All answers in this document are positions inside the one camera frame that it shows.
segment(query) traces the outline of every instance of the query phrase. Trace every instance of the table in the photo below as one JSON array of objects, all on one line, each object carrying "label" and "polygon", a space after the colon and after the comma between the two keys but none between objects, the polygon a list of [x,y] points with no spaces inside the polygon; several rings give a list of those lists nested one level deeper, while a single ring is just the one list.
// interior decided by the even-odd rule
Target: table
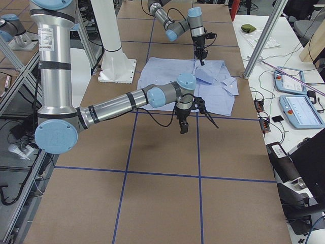
[{"label": "table", "polygon": [[[244,16],[244,15],[237,15],[234,21],[234,30],[236,33],[236,37],[238,40],[238,44],[241,50],[241,55],[243,59],[247,59],[247,56],[250,56],[253,52],[253,48],[248,44],[248,42],[244,39],[244,37],[240,34],[240,27],[243,24],[250,23],[253,26],[257,28],[263,28],[268,17],[267,16]],[[297,36],[293,32],[292,28],[290,27],[289,23],[284,17],[280,17],[278,20],[278,23],[276,24],[273,33],[271,36],[276,39],[279,43],[279,47],[275,48],[268,48],[264,49],[261,56],[263,58],[269,57],[269,56],[277,56],[277,55],[286,55],[288,53],[291,53],[294,51],[294,47],[297,46],[296,50],[297,52],[293,53],[292,56],[277,56],[277,57],[271,57],[266,59],[266,62],[274,65],[274,66],[286,66],[286,67],[292,67],[296,69],[301,70],[311,70],[311,71],[305,71],[304,76],[306,83],[320,83],[324,84],[324,81],[320,77],[319,73],[315,70],[315,67],[311,63],[303,63],[299,59],[299,54],[303,50]],[[270,67],[263,65],[263,64],[257,64],[254,68],[252,75],[249,77],[249,85],[256,89],[257,91],[264,94],[265,98],[270,98],[271,93],[268,93],[267,91],[261,89],[259,85],[258,77],[262,74],[262,72],[270,70]],[[261,78],[261,84],[262,87],[265,89],[268,89],[270,91],[274,88],[274,73],[272,72],[266,72],[262,75]],[[325,85],[318,85],[316,88],[321,90],[322,92],[325,91]],[[274,89],[274,94],[276,96],[275,99],[273,99],[272,103],[271,100],[268,99],[265,101],[264,108],[266,110],[266,113],[270,116],[277,116],[282,115],[285,118],[285,115],[283,115],[282,108],[279,105],[278,97],[282,95],[283,93],[280,93]],[[320,96],[320,102],[325,104],[325,98]],[[320,105],[317,103],[315,105],[316,109],[321,109]],[[325,119],[325,114],[320,115],[322,119]],[[295,147],[298,143],[302,142],[302,140],[306,137],[313,137],[315,134],[317,134],[320,130],[295,130],[291,124],[289,124],[285,118],[285,120],[282,122],[284,129],[287,131],[285,133],[285,140],[282,143],[282,147],[286,150],[286,152],[290,151],[293,147]],[[267,133],[265,135],[264,141],[265,144],[269,144],[275,141],[281,140],[281,133],[273,126],[271,125],[271,132]],[[309,191],[299,191],[299,193],[307,192],[310,194]],[[292,242],[295,243],[300,240],[300,238],[305,238],[304,236],[296,236],[293,231],[290,232]],[[313,233],[309,240],[309,244],[321,244],[323,243],[323,240],[325,238],[325,230],[319,230]]]},{"label": "table", "polygon": [[[208,59],[225,60],[238,79],[232,117],[214,115],[216,130],[193,113],[182,136],[178,123],[160,128],[141,112],[84,131],[59,157],[25,243],[290,243],[249,84],[240,78],[244,66],[229,10],[194,6],[219,36]],[[186,13],[192,5],[171,7]],[[134,82],[98,83],[96,75],[81,106],[136,89],[151,56],[193,58],[190,36],[169,43],[139,2],[123,2],[118,26],[123,51],[138,61]],[[170,119],[159,111],[154,116]]]}]

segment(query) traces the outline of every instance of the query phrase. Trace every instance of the black cable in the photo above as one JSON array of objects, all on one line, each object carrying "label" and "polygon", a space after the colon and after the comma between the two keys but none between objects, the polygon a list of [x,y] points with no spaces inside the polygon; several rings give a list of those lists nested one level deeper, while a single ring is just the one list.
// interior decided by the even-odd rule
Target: black cable
[{"label": "black cable", "polygon": [[35,131],[36,128],[35,128],[35,115],[36,115],[36,101],[37,101],[37,92],[38,92],[38,88],[39,88],[39,83],[40,83],[40,74],[41,74],[41,70],[39,69],[38,73],[37,73],[37,78],[36,78],[36,87],[35,87],[35,93],[34,93],[34,102],[33,102],[33,105],[32,105],[32,127],[33,127],[33,130]]},{"label": "black cable", "polygon": [[143,4],[142,4],[142,0],[141,0],[141,8],[142,8],[142,11],[143,11],[145,14],[147,14],[147,15],[149,15],[149,16],[151,16],[151,17],[154,17],[153,15],[148,14],[146,11],[144,11]]},{"label": "black cable", "polygon": [[205,46],[204,48],[208,48],[208,47],[210,47],[211,45],[213,45],[213,43],[215,42],[216,39],[217,39],[217,35],[215,35],[213,42],[212,42],[211,44],[209,44],[208,46]]},{"label": "black cable", "polygon": [[11,201],[11,202],[7,202],[7,199],[8,199],[9,197],[5,197],[5,196],[4,196],[4,192],[3,192],[3,190],[2,190],[2,188],[7,188],[8,185],[2,185],[2,186],[0,186],[1,203],[2,203],[4,206],[10,206],[10,205],[12,205],[12,204],[14,204],[15,202],[18,201],[18,199],[19,199],[20,196],[21,196],[22,190],[23,190],[23,188],[25,187],[25,185],[26,185],[26,183],[27,183],[27,181],[28,181],[28,179],[29,179],[29,177],[30,177],[30,175],[31,175],[31,173],[32,173],[32,170],[33,170],[33,168],[34,168],[34,166],[35,166],[35,164],[36,164],[36,161],[37,161],[39,155],[40,155],[40,150],[38,151],[38,154],[37,154],[37,156],[36,156],[36,158],[35,158],[33,164],[30,166],[30,169],[29,169],[29,171],[28,171],[28,173],[27,173],[26,178],[24,179],[24,181],[23,181],[22,183],[20,183],[20,188],[19,188],[19,192],[18,192],[17,196],[16,196],[15,198],[12,198],[12,201]]},{"label": "black cable", "polygon": [[8,74],[8,73],[2,72],[2,71],[0,71],[0,73],[2,73],[2,74],[5,74],[5,75],[8,75],[8,76],[12,77],[12,75],[10,75],[10,74]]},{"label": "black cable", "polygon": [[169,11],[171,11],[171,10],[176,10],[182,17],[183,17],[183,19],[185,20],[185,21],[187,21],[186,20],[186,18],[184,17],[184,15],[181,13],[181,11],[179,11],[178,9],[175,9],[175,8],[170,8],[170,9],[168,9],[168,11],[167,11],[167,18],[171,21],[171,22],[175,22],[174,20],[172,20],[172,19],[170,19],[170,17],[169,17]]},{"label": "black cable", "polygon": [[320,103],[320,99],[319,99],[319,97],[317,98],[317,100],[318,100],[319,105],[320,105],[321,108],[322,108],[321,110],[317,110],[317,112],[318,112],[318,113],[324,113],[325,109],[324,109],[323,105]]},{"label": "black cable", "polygon": [[146,111],[149,115],[150,115],[150,117],[158,124],[158,125],[160,125],[160,126],[162,126],[162,127],[168,127],[168,126],[170,126],[171,124],[172,124],[172,122],[173,122],[173,118],[174,118],[174,112],[175,112],[175,108],[176,108],[176,103],[175,103],[175,105],[174,105],[174,108],[173,108],[173,112],[172,112],[172,117],[171,117],[171,120],[169,121],[169,123],[167,124],[167,125],[163,125],[163,124],[161,124],[161,123],[159,123],[153,116],[152,116],[152,114],[147,110],[147,109],[145,109],[145,108],[137,108],[137,110],[144,110],[144,111]]},{"label": "black cable", "polygon": [[318,220],[315,221],[315,223],[313,224],[313,226],[312,226],[312,227],[310,228],[310,230],[309,230],[309,234],[308,234],[308,236],[307,236],[307,239],[306,239],[305,244],[308,244],[308,240],[309,240],[309,238],[310,238],[310,235],[311,235],[312,231],[314,230],[316,224],[317,224],[321,219],[325,219],[325,216],[322,216],[322,217],[320,217]]}]

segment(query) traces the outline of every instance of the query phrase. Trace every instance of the black band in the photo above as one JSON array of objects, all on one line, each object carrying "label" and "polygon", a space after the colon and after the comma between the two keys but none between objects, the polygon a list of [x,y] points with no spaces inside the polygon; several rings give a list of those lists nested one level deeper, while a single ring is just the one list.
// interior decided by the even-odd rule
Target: black band
[{"label": "black band", "polygon": [[128,99],[130,100],[132,109],[136,109],[137,108],[136,100],[134,100],[133,95],[131,93],[127,93],[126,95],[127,95]]},{"label": "black band", "polygon": [[78,113],[78,118],[79,118],[79,121],[80,121],[80,123],[81,123],[83,129],[87,130],[88,127],[87,127],[87,125],[86,125],[86,123],[85,123],[85,120],[83,119],[83,117],[82,117],[82,115],[81,115],[81,112],[80,112],[80,108],[79,108],[79,107],[77,108],[77,113]]},{"label": "black band", "polygon": [[182,91],[181,91],[181,87],[179,86],[179,84],[177,84],[177,82],[172,82],[172,86],[175,89],[177,98],[181,98],[182,97]]},{"label": "black band", "polygon": [[184,33],[185,33],[186,30],[185,30],[184,26],[182,25],[182,23],[181,23],[181,22],[178,22],[178,23],[181,25],[181,27],[182,27],[182,29],[183,29],[183,31],[184,31]]},{"label": "black band", "polygon": [[48,119],[62,119],[62,118],[73,118],[76,117],[77,113],[68,113],[68,114],[42,114],[38,113],[38,118],[48,118]]},{"label": "black band", "polygon": [[71,64],[54,61],[39,61],[39,69],[43,70],[71,70]]},{"label": "black band", "polygon": [[201,27],[203,27],[203,25],[197,26],[197,27],[194,27],[194,28],[190,28],[190,30],[197,29],[197,28],[201,28]]},{"label": "black band", "polygon": [[105,51],[108,51],[108,52],[117,52],[118,50],[120,50],[122,48],[122,46],[119,48],[119,49],[116,49],[116,50],[114,50],[114,51],[110,51],[110,50],[107,50],[107,49],[105,49]]},{"label": "black band", "polygon": [[147,97],[147,94],[144,92],[144,90],[143,89],[141,89],[142,90],[142,92],[143,92],[143,94],[144,94],[144,97],[146,98],[146,103],[148,104],[149,103],[149,101],[148,101],[148,97]]},{"label": "black band", "polygon": [[91,106],[88,107],[88,109],[89,109],[89,113],[90,113],[90,115],[92,117],[93,122],[95,124],[99,123],[100,120],[98,119],[98,116],[96,114],[95,108],[91,105]]},{"label": "black band", "polygon": [[26,33],[26,30],[24,30],[24,31],[21,32],[21,33],[17,33],[15,36],[20,36],[20,35],[25,34],[25,33]]},{"label": "black band", "polygon": [[63,19],[67,19],[71,22],[75,22],[75,18],[72,17],[71,15],[69,14],[64,14],[64,13],[61,13],[61,12],[57,12],[57,11],[54,11],[54,10],[47,10],[47,9],[32,9],[30,11],[30,15],[34,15],[34,14],[45,14],[45,15],[51,15],[51,16],[55,16],[55,17],[60,17],[60,18],[63,18]]}]

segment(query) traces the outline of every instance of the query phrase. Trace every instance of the label sticker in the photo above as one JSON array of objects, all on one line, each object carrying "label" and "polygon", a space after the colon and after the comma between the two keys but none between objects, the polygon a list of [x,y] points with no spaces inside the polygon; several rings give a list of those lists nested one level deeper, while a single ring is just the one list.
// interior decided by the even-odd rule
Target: label sticker
[{"label": "label sticker", "polygon": [[54,51],[53,29],[39,28],[39,48],[40,51]]},{"label": "label sticker", "polygon": [[273,145],[272,146],[273,151],[275,152],[276,156],[278,156],[278,158],[283,158],[286,156],[286,154],[284,153],[284,151],[281,149],[280,145]]}]

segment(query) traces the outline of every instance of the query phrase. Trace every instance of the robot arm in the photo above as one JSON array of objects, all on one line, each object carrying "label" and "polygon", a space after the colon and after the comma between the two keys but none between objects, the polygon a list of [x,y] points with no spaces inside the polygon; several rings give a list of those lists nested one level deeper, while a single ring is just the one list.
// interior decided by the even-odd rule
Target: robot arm
[{"label": "robot arm", "polygon": [[6,42],[15,39],[15,42],[20,47],[25,47],[31,43],[31,39],[27,35],[26,29],[15,14],[5,14],[0,17],[0,36]]},{"label": "robot arm", "polygon": [[175,22],[162,8],[168,2],[170,2],[170,0],[149,0],[148,10],[163,25],[166,35],[171,42],[175,41],[190,29],[194,45],[194,54],[197,59],[200,60],[201,65],[204,65],[205,58],[208,55],[205,40],[216,38],[216,33],[207,33],[203,27],[200,7],[189,9],[187,19]]},{"label": "robot arm", "polygon": [[176,102],[181,133],[187,132],[186,117],[195,109],[192,95],[196,78],[192,74],[181,74],[177,82],[150,85],[86,108],[72,106],[70,29],[76,7],[74,0],[30,2],[31,18],[38,25],[43,92],[35,131],[37,145],[48,153],[65,153],[77,143],[79,132],[148,103],[156,108]]}]

